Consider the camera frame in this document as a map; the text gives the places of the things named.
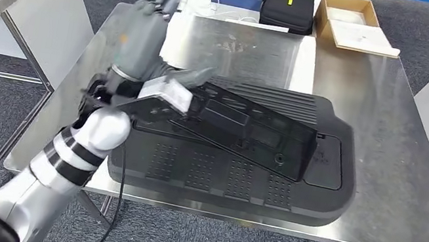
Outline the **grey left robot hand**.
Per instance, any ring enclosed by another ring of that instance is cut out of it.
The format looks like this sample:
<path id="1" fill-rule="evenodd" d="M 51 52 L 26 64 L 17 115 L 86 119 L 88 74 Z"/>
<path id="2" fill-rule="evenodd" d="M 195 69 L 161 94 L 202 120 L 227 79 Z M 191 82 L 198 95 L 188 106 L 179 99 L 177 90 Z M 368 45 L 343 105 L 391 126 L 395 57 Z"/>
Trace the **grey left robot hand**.
<path id="1" fill-rule="evenodd" d="M 108 72 L 114 81 L 145 82 L 164 75 L 192 88 L 204 84 L 216 74 L 215 67 L 201 70 L 177 70 L 160 52 L 166 40 L 168 24 L 181 0 L 138 0 L 119 32 L 117 54 Z"/>

